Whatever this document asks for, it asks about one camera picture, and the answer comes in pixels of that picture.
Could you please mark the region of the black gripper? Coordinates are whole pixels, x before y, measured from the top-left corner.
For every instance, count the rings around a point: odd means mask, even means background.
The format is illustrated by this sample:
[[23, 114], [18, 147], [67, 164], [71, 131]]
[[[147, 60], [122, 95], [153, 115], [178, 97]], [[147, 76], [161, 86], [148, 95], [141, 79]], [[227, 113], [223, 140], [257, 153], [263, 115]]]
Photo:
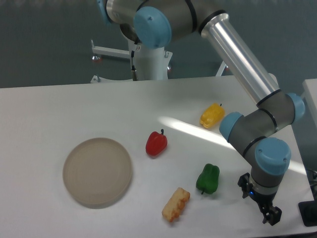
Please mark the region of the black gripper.
[[242, 198], [250, 196], [254, 200], [260, 211], [262, 212], [263, 224], [269, 223], [271, 226], [274, 226], [280, 222], [282, 211], [278, 207], [273, 206], [273, 200], [276, 195], [276, 191], [267, 190], [266, 188], [260, 189], [254, 184], [250, 183], [250, 174], [245, 173], [240, 176], [237, 184], [242, 190]]

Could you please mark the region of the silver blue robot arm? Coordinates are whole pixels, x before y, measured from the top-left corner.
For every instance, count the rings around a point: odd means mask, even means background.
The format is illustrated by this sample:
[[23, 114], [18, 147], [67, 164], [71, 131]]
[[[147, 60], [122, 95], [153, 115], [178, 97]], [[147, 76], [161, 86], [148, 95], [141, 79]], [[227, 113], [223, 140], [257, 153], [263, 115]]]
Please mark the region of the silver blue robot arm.
[[198, 32], [207, 39], [257, 106], [244, 116], [227, 115], [220, 133], [251, 165], [238, 185], [253, 199], [264, 223], [275, 225], [282, 212], [273, 199], [290, 164], [289, 146], [273, 134], [298, 121], [305, 112], [302, 99], [283, 93], [232, 27], [228, 13], [212, 0], [99, 0], [106, 24], [120, 25], [130, 41], [133, 80], [167, 79], [167, 64], [159, 61], [164, 48]]

